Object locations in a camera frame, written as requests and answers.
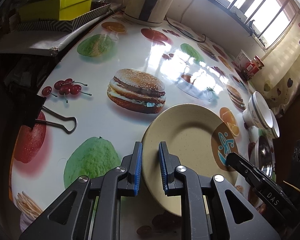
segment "chevron pattern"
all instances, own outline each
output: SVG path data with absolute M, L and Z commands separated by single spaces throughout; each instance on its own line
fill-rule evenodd
M 70 33 L 108 11 L 110 11 L 110 4 L 87 12 L 71 21 L 39 20 L 37 22 L 20 23 L 17 26 L 17 31 L 57 31 Z

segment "triangular cutout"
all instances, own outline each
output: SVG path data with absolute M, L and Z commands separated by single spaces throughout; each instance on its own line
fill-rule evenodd
M 68 221 L 71 208 L 73 206 L 75 197 L 77 195 L 76 191 L 72 191 L 57 208 L 48 216 L 48 219 L 55 221 L 61 225 L 65 225 Z
M 242 204 L 231 190 L 226 190 L 226 197 L 236 224 L 241 224 L 253 218 L 252 213 Z

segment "silver pivot bolt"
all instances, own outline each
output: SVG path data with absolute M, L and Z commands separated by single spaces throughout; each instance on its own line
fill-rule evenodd
M 225 178 L 218 174 L 218 175 L 214 176 L 214 179 L 217 182 L 223 182 Z
M 78 181 L 79 181 L 80 183 L 85 183 L 85 182 L 88 181 L 88 177 L 87 177 L 87 176 L 80 176 L 80 177 L 78 178 Z
M 118 167 L 116 167 L 116 170 L 117 170 L 117 172 L 125 172 L 126 171 L 126 168 L 125 167 L 123 167 L 123 166 L 118 166 Z
M 187 168 L 183 165 L 180 165 L 177 167 L 177 171 L 180 171 L 180 172 L 185 172 L 187 170 Z

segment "curtain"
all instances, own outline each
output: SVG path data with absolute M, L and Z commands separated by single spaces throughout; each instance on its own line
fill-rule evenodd
M 300 11 L 261 60 L 265 66 L 251 81 L 280 118 L 300 94 Z

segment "window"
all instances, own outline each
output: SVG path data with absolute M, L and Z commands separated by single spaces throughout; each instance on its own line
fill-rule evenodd
M 253 33 L 268 48 L 287 28 L 295 15 L 289 0 L 215 0 L 233 17 L 238 17 L 246 30 Z

